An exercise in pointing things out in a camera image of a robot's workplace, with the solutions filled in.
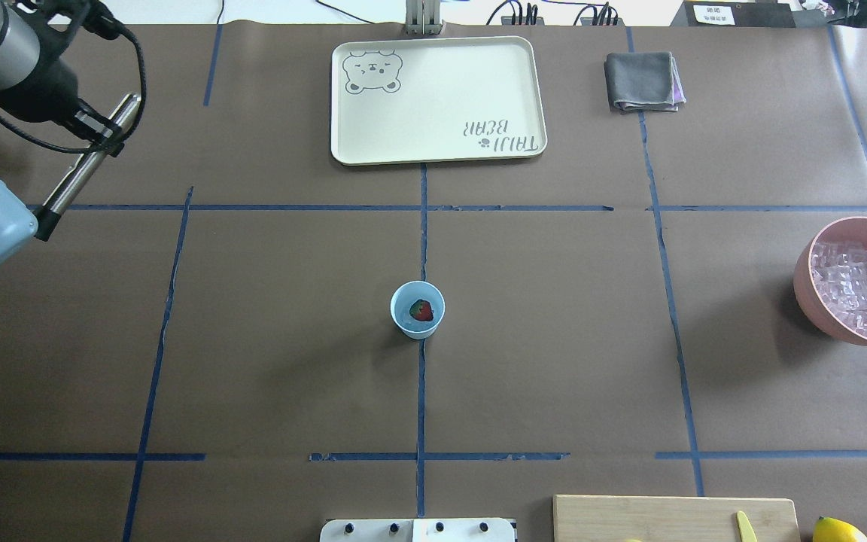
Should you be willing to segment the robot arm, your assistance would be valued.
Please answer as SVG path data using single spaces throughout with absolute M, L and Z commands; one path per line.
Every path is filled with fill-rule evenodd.
M 147 99 L 131 93 L 110 117 L 79 93 L 62 61 L 78 30 L 124 37 L 138 65 L 140 42 L 100 1 L 0 1 L 0 126 L 45 150 L 77 155 L 76 164 L 34 212 L 0 179 L 0 264 L 31 239 L 46 241 L 62 214 L 106 157 L 116 157 L 140 123 Z

